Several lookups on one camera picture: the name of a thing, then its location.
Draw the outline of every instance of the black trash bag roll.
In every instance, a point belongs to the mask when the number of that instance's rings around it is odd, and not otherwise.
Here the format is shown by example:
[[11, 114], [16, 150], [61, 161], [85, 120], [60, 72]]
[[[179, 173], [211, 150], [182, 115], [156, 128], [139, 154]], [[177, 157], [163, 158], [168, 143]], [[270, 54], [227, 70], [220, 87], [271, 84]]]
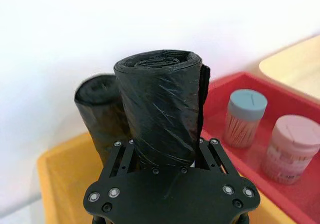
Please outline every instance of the black trash bag roll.
[[86, 80], [74, 101], [105, 164], [114, 142], [131, 138], [116, 77], [99, 75]]
[[210, 69], [193, 52], [158, 50], [114, 66], [135, 150], [150, 166], [189, 166], [196, 157]]

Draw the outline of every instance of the red tray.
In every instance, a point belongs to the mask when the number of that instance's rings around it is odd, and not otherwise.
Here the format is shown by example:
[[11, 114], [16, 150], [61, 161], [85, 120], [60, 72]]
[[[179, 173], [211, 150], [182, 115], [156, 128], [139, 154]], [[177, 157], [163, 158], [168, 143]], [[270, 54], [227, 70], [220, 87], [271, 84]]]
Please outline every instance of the red tray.
[[[227, 104], [231, 93], [248, 88], [262, 93], [268, 106], [260, 122], [255, 141], [249, 149], [225, 145], [222, 140]], [[210, 83], [204, 106], [202, 136], [217, 137], [238, 171], [250, 178], [258, 189], [299, 224], [320, 223], [320, 153], [313, 158], [302, 177], [291, 186], [278, 184], [260, 169], [276, 120], [286, 114], [298, 114], [320, 123], [320, 106], [247, 73], [237, 73]]]

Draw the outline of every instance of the screw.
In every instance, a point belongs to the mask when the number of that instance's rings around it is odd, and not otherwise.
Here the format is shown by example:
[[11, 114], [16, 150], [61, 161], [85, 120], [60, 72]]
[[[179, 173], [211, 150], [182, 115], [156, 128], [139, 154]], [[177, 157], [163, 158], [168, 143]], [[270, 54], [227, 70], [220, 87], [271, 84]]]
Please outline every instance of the screw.
[[242, 202], [241, 202], [239, 199], [234, 199], [234, 200], [232, 201], [232, 204], [233, 204], [233, 206], [236, 207], [236, 208], [242, 208], [242, 206], [243, 206]]
[[228, 195], [232, 195], [234, 192], [234, 189], [228, 185], [225, 185], [222, 187], [222, 190], [224, 191], [224, 193], [228, 194]]
[[159, 169], [158, 168], [152, 168], [152, 173], [155, 174], [155, 175], [158, 175], [159, 174]]
[[255, 195], [254, 195], [254, 192], [253, 192], [251, 189], [249, 189], [249, 188], [244, 188], [244, 189], [242, 190], [242, 192], [243, 192], [243, 194], [245, 194], [248, 198], [252, 198], [252, 197], [255, 196]]
[[187, 168], [181, 168], [181, 172], [182, 172], [183, 174], [186, 174], [186, 173], [188, 172], [188, 169], [187, 169]]
[[118, 188], [111, 188], [108, 194], [109, 194], [109, 197], [116, 198], [117, 196], [119, 196], [120, 190]]
[[217, 139], [215, 139], [215, 138], [211, 139], [210, 142], [211, 142], [212, 144], [214, 144], [214, 145], [216, 145], [216, 144], [219, 143], [219, 141], [218, 141]]
[[111, 203], [105, 203], [103, 206], [102, 206], [102, 211], [104, 213], [108, 213], [110, 212], [112, 209], [112, 204]]
[[94, 203], [95, 201], [97, 201], [97, 200], [99, 199], [99, 197], [100, 197], [100, 194], [99, 194], [99, 193], [91, 193], [91, 194], [89, 195], [88, 200], [89, 200], [89, 202]]
[[114, 145], [115, 145], [116, 147], [118, 147], [118, 146], [121, 145], [121, 142], [120, 142], [120, 141], [116, 141], [116, 142], [114, 143]]

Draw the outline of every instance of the plastic jar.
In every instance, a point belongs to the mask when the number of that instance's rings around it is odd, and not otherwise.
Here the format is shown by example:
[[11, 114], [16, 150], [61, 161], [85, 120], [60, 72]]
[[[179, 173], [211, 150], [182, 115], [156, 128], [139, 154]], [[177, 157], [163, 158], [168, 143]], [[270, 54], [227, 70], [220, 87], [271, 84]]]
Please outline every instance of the plastic jar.
[[230, 146], [249, 147], [267, 107], [267, 99], [250, 89], [239, 89], [230, 96], [223, 138]]
[[318, 123], [298, 115], [282, 116], [273, 128], [262, 169], [279, 183], [293, 184], [319, 149]]

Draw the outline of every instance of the white wall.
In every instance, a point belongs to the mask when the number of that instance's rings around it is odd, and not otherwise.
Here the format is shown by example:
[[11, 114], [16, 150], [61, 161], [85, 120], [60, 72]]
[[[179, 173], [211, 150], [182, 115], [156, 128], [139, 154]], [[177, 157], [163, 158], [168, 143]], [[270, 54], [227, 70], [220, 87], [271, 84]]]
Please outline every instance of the white wall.
[[319, 34], [319, 13], [320, 0], [0, 0], [0, 216], [40, 196], [40, 154], [86, 130], [83, 79], [163, 48], [220, 77]]

